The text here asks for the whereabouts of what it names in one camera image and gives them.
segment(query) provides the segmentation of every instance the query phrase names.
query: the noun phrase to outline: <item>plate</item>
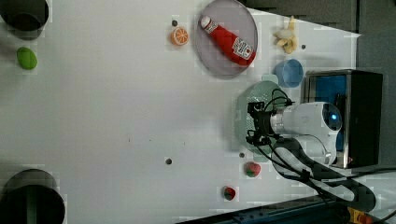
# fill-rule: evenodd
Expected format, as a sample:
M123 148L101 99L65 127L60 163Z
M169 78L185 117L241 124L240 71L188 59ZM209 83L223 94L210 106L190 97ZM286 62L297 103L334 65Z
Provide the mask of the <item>plate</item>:
M212 37L201 27L200 21L203 16L210 17L213 21L238 35L257 52L257 27L248 9L235 0L213 1L201 12L195 38L201 61L216 75L235 76L245 71L248 66L241 66L230 61L217 47Z

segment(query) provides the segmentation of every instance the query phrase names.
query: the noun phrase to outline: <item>toy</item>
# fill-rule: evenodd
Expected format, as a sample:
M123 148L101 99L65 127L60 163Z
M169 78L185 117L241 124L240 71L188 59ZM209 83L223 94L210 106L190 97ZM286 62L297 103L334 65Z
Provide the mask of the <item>toy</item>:
M279 40L278 46L282 46L286 53L291 54L297 49L297 37L294 33L294 17L290 17L289 26L287 29L282 29L274 34Z
M171 40L172 44L182 46L189 42L189 34L187 34L186 29L183 27L177 27L171 34Z
M250 161L245 164L245 174L249 177L256 177L262 168L256 162Z
M233 188L227 187L224 192L224 198L227 199L228 201L231 201L235 197L235 190Z
M22 47L17 51L18 63L26 70L32 70L37 66L37 57L28 48Z
M249 66L253 62L256 52L245 40L218 25L207 16L201 18L201 26L232 62L242 66Z

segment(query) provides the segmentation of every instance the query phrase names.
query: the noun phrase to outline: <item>small red object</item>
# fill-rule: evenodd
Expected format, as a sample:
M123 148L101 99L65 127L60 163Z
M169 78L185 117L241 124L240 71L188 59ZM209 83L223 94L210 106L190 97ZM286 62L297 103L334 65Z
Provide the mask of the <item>small red object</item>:
M235 194L235 190L232 188L228 187L224 190L224 198L228 201L231 201L235 197Z
M243 66L249 66L253 62L256 52L243 39L218 25L207 16L201 19L201 26L232 62Z
M262 168L256 162L250 161L245 165L245 174L250 177L257 176Z
M362 224L373 224L373 219L364 215L358 216L358 221Z

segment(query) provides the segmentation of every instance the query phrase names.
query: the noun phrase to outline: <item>black cable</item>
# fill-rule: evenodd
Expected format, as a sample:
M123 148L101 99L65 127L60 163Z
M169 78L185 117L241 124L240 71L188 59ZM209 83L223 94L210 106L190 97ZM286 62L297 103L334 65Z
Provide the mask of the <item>black cable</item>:
M378 173L390 173L396 171L396 167L389 167L389 168L379 168L379 169L374 169L371 171L366 171L366 172L361 172L357 175L352 175L352 176L347 176L346 179L354 179L354 178L358 178L358 177L362 177L365 175L373 175L373 174L378 174Z
M264 107L264 112L266 111L266 109L268 108L268 105L270 105L272 102L274 102L275 100L279 100L279 99L284 99L284 100L286 100L286 101L288 101L289 100L289 98L287 98L287 97L284 97L284 96L277 96L276 98L273 98L272 100L270 100L268 103L267 103L267 105Z
M327 201L326 201L326 199L325 199L326 195L324 195L321 191L318 191L318 196L319 196L319 198L326 204L326 207L327 207L328 209L332 209L332 212L340 219L341 223L342 223L342 224L345 224L344 219L337 213L337 211L335 211L334 208L332 208L332 207L329 206L329 203L327 203Z
M296 173L297 175L299 175L300 177L303 177L303 173L301 173L300 171L297 171L296 169L294 169L291 165L289 165L287 162L285 162L283 160L282 157L279 156L279 154L277 154L276 150L271 146L271 140L270 140L270 144L268 145L271 148L271 151L277 156L277 158L283 162L283 164L285 164L289 169L289 171L292 171L294 173Z
M285 103L276 103L276 104L273 104L273 105L284 105Z
M394 217L396 215L396 210L387 215L386 217L383 217L379 219L378 221L373 222L373 224L379 224L379 223L384 223L386 220L390 219L391 217Z
M262 149L261 149L260 147L258 147L258 146L255 146L255 147L260 151L260 153L261 153L265 158L268 159L268 161L271 161L271 162L273 162L274 164L276 164L276 165L278 165L278 166L280 166L280 167L282 167L282 168L285 168L285 169L288 169L288 170L289 170L289 168L286 167L285 165L283 165L283 164L281 164L281 163L279 163L279 162L277 162L277 161L274 161L272 158L270 158L269 156L267 156L267 154L265 154L265 152L263 152Z
M280 91L280 92L282 92L286 97L289 98L289 96L288 96L285 92L283 92L281 89L274 89L274 90L272 91L272 93L271 93L272 98L274 98L274 92L275 92L275 91Z
M289 96L288 96L285 92L283 92L281 89L273 89L273 91L271 92L271 99L274 99L274 92L275 92L275 91L280 91L280 92L282 92L283 95L285 95L285 97L289 99Z

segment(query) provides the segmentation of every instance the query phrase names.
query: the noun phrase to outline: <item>ketchup bottle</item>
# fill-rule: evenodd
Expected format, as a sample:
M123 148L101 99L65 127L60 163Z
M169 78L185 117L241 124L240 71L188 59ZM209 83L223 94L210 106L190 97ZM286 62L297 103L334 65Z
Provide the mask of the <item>ketchup bottle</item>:
M201 26L212 36L231 61L243 66L249 66L253 62L256 52L243 39L224 29L207 16L201 19Z

